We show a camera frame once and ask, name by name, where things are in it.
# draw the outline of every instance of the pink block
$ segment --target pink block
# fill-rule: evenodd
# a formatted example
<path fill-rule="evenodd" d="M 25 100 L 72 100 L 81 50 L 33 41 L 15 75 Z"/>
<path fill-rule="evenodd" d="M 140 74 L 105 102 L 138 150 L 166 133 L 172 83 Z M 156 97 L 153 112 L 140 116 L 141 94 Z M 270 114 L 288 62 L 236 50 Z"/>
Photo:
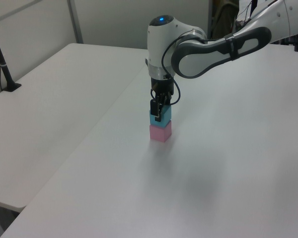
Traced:
<path fill-rule="evenodd" d="M 165 128 L 155 126 L 155 125 L 150 125 L 149 129 L 150 129 L 150 139 L 161 141 L 161 142 L 165 142 L 172 134 L 171 121 L 168 123 L 168 125 Z"/>

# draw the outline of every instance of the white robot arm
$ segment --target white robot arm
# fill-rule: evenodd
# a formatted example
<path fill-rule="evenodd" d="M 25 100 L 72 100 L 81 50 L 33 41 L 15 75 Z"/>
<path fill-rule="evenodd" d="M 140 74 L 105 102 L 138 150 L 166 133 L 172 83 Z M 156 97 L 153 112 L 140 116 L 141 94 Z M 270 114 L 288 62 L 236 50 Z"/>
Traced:
<path fill-rule="evenodd" d="M 298 34 L 298 0 L 268 0 L 258 5 L 237 33 L 215 41 L 205 32 L 172 16 L 153 19 L 148 27 L 148 70 L 151 114 L 159 121 L 164 105 L 172 105 L 173 76 L 196 78 L 211 68 L 255 52 L 267 44 Z"/>

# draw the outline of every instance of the white table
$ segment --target white table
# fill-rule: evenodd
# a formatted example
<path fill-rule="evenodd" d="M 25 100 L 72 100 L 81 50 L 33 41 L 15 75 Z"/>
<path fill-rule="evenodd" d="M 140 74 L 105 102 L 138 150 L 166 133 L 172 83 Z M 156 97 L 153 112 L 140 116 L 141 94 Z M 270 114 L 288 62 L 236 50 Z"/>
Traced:
<path fill-rule="evenodd" d="M 298 53 L 176 79 L 166 143 L 144 66 L 2 238 L 297 238 Z"/>
<path fill-rule="evenodd" d="M 0 206 L 21 211 L 145 63 L 145 50 L 70 44 L 0 93 Z"/>

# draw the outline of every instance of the toy block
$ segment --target toy block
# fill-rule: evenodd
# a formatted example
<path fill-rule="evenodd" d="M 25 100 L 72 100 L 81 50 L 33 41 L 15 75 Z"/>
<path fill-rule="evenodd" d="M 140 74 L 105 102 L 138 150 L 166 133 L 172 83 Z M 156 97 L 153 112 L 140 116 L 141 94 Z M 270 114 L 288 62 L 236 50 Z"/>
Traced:
<path fill-rule="evenodd" d="M 162 108 L 161 121 L 156 121 L 155 116 L 151 115 L 150 111 L 149 111 L 149 115 L 150 115 L 150 124 L 151 125 L 165 128 L 167 126 L 167 124 L 169 123 L 169 121 L 171 120 L 171 106 L 168 105 L 168 106 L 164 106 Z"/>
<path fill-rule="evenodd" d="M 149 130 L 150 130 L 150 139 L 157 140 L 160 142 L 165 142 L 172 134 L 171 121 L 168 123 L 168 125 L 165 128 L 155 126 L 155 125 L 150 125 Z"/>

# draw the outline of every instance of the cyan block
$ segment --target cyan block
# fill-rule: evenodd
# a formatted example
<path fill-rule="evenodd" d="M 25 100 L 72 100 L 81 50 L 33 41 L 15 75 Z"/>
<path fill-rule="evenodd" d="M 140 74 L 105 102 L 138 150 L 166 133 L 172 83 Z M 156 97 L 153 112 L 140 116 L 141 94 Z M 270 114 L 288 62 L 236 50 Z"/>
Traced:
<path fill-rule="evenodd" d="M 151 115 L 150 111 L 149 111 L 149 115 L 150 115 L 150 124 L 151 125 L 165 128 L 168 125 L 169 121 L 171 120 L 171 106 L 168 105 L 168 106 L 164 106 L 162 108 L 161 122 L 155 121 L 155 117 L 153 115 Z"/>

